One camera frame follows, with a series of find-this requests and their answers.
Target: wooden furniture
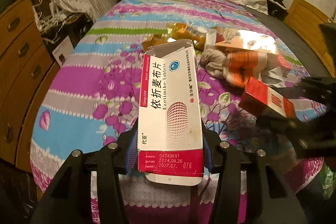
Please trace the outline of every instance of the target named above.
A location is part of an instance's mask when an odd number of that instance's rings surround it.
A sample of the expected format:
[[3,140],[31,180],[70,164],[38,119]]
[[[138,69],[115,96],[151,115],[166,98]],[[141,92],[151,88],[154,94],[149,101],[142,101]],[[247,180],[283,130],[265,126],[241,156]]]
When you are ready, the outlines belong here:
[[321,59],[331,76],[335,77],[335,65],[319,28],[319,24],[327,22],[328,19],[328,16],[307,1],[294,0],[283,22],[305,40]]
[[0,14],[0,32],[0,158],[31,172],[35,116],[59,68],[43,45],[30,0]]

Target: metal screw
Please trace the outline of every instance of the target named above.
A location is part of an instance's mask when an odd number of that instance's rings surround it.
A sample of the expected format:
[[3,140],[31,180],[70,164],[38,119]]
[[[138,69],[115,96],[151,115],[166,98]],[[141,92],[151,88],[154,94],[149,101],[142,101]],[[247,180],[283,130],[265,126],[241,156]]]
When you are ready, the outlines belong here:
[[262,150],[262,149],[259,149],[259,150],[257,151],[257,154],[258,154],[260,157],[265,157],[265,156],[266,156],[266,152],[265,152],[264,150]]
[[289,121],[289,126],[290,126],[291,128],[296,128],[296,123],[293,122],[293,121]]
[[226,149],[226,148],[229,148],[230,147],[230,144],[228,143],[228,142],[225,142],[225,141],[223,141],[223,142],[220,142],[220,144],[219,144],[222,148],[224,148],[224,149]]
[[108,147],[113,150],[113,149],[116,149],[118,147],[118,144],[115,143],[115,142],[109,143]]
[[304,148],[307,149],[308,148],[308,144],[305,140],[300,139],[299,140],[299,144]]
[[80,151],[80,150],[74,150],[74,151],[72,151],[72,153],[71,153],[71,155],[72,155],[73,157],[78,157],[80,154],[81,154],[81,151]]

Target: red dot pattern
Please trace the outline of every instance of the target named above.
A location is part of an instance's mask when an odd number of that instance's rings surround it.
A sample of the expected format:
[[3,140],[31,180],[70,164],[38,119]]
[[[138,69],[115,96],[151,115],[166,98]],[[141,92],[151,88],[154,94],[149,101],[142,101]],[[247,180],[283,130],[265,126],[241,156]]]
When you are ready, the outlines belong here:
[[187,107],[182,102],[173,103],[167,110],[168,137],[178,144],[188,136]]

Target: candy wrapper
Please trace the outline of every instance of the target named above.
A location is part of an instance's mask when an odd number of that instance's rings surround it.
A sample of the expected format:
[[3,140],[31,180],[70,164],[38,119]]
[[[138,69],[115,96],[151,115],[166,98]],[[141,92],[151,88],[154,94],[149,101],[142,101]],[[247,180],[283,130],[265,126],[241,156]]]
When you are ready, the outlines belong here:
[[213,47],[216,43],[217,30],[204,27],[190,26],[185,23],[174,23],[167,25],[167,34],[154,34],[142,43],[146,52],[149,47],[174,42],[179,39],[190,39],[194,48],[203,51],[204,48]]

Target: bed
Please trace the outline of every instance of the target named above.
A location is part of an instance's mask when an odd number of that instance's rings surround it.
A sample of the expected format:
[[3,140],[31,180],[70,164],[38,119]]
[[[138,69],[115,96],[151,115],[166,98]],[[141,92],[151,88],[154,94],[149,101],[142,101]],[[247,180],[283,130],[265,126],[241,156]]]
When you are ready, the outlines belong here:
[[[285,43],[242,6],[223,0],[122,0],[80,41],[56,75],[38,111],[30,160],[34,180],[42,191],[71,151],[99,150],[132,127],[138,115],[141,42],[150,34],[164,32],[168,22],[234,26],[271,35],[293,66],[285,78],[286,86],[309,76]],[[240,112],[240,97],[235,89],[210,77],[201,66],[197,79],[202,119],[222,140],[248,152],[265,150],[295,192],[302,190],[320,171],[323,158],[298,160],[286,138],[257,129],[255,118]],[[224,93],[229,94],[231,107],[222,105],[220,98]],[[310,100],[293,100],[293,103],[302,121],[325,111],[323,105]],[[207,170],[202,182],[194,187],[155,184],[138,172],[136,166],[128,175],[120,175],[131,223],[174,220],[179,224],[195,219],[207,223],[217,182],[218,175]],[[245,219],[245,182],[242,174],[240,223]],[[92,217],[99,223],[94,172],[91,184]]]

